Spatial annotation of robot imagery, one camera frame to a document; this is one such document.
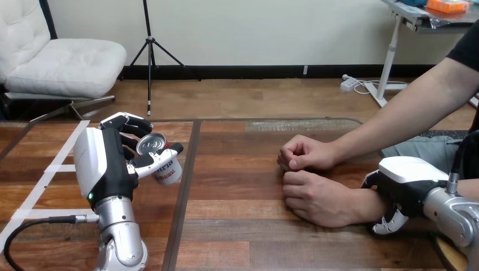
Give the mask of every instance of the forearm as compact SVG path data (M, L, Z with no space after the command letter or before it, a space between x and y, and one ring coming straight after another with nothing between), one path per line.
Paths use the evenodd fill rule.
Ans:
M372 119L333 142L338 162L410 139L460 108L474 94L471 89L477 90L477 80L460 73L460 68L462 64L445 59L396 95Z
M467 199L479 202L479 179L460 180L458 193Z
M479 179L461 180L458 184L461 196L479 202ZM353 217L351 224L361 224L378 221L392 208L392 203L372 189L354 189L351 197Z

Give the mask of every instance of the black cable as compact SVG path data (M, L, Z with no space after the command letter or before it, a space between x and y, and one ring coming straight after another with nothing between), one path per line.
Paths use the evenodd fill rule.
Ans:
M16 271L24 271L23 268L21 268L19 265L16 264L16 262L12 259L12 256L10 256L10 245L14 238L24 229L31 227L33 225L37 224L43 224L43 223L69 223L69 224L75 224L76 222L76 216L53 216L49 218L41 218L41 219L36 219L32 221L25 222L21 224L18 228L16 228L10 236L8 236L7 240L5 241L5 246L3 248L3 254L5 255L5 259L7 260L8 264L12 266L13 269Z
M464 151L469 143L479 136L479 130L469 133L459 145L456 155L454 156L454 162L452 162L451 173L460 173L461 162L463 159Z

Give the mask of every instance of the orange box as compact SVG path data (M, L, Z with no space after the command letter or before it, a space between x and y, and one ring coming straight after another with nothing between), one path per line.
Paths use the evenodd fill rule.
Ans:
M428 0L427 7L445 13L466 12L469 2L462 0Z

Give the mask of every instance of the can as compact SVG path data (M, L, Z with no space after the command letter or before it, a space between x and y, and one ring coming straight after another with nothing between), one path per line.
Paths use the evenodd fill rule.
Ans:
M166 137L160 133L151 133L142 137L136 145L136 152L139 155L147 154L148 152L156 152L168 148L168 141Z
M168 149L168 141L165 136L160 133L151 133L142 137L136 146L136 151L140 155L158 150L171 152L171 150ZM171 185L180 179L181 174L182 169L180 162L178 162L178 159L175 157L155 171L153 177L157 183L161 185Z

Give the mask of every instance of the white tape line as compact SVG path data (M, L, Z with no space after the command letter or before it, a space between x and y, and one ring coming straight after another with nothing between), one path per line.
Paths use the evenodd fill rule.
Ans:
M92 209L31 209L16 210L12 219L39 219L50 216L94 215Z
M76 139L80 135L80 133L88 126L90 123L89 120L84 120L81 121L76 129L73 131L73 133L70 135L68 140L65 142L63 145L62 149L58 152L56 157L53 159L50 165L61 165L67 155L70 153L70 150L73 148L73 145L75 145ZM28 195L27 199L22 203L19 209L21 210L31 210L33 206L37 203L38 199L41 197L43 191L45 191L45 186L47 186L51 179L53 179L53 176L55 175L55 172L45 172L43 176L40 178L38 181L37 185L32 189L30 194ZM25 217L21 218L16 218L13 220L10 220L8 224L5 226L5 228L2 230L2 233L0 233L0 253L3 251L3 247L5 246L5 241L7 240L8 236L16 229L18 226L21 225Z
M75 172L75 165L49 165L44 172Z

